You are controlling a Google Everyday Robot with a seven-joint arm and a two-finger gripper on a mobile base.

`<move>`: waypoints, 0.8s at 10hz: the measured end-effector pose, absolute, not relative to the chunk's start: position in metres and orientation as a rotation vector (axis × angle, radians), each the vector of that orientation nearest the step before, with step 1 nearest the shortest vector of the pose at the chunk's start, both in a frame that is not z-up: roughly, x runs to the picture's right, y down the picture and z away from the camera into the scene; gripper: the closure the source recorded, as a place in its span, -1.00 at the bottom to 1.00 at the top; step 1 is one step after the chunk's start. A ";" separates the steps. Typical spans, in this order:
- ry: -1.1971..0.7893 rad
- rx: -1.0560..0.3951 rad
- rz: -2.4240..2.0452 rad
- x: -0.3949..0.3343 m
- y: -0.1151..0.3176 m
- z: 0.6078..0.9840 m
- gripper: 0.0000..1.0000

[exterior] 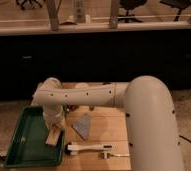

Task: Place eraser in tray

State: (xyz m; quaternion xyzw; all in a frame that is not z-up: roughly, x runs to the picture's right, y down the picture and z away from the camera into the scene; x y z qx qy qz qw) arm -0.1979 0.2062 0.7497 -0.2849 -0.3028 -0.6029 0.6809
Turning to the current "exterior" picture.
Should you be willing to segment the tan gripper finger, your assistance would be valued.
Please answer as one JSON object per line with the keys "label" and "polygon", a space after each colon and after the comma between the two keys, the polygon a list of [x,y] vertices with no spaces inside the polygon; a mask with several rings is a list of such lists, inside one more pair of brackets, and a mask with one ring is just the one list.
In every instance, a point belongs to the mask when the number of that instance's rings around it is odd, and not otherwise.
{"label": "tan gripper finger", "polygon": [[51,146],[56,146],[60,134],[61,134],[61,129],[59,127],[52,127],[46,139],[46,144]]}

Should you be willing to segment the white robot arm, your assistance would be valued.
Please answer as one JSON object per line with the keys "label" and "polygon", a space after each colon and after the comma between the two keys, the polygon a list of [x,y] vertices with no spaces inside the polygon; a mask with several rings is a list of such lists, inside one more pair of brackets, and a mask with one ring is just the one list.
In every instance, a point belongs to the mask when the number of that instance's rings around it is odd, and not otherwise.
{"label": "white robot arm", "polygon": [[131,145],[133,171],[185,171],[176,121],[168,87],[153,76],[130,82],[63,89],[48,78],[33,98],[46,115],[56,117],[62,105],[122,108]]}

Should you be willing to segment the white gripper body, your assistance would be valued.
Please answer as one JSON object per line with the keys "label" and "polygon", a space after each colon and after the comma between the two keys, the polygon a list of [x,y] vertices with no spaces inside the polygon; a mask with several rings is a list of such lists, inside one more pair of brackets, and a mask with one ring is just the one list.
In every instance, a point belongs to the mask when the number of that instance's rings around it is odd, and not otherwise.
{"label": "white gripper body", "polygon": [[66,126],[65,113],[61,105],[45,105],[43,107],[43,118],[48,129],[53,126],[64,129]]}

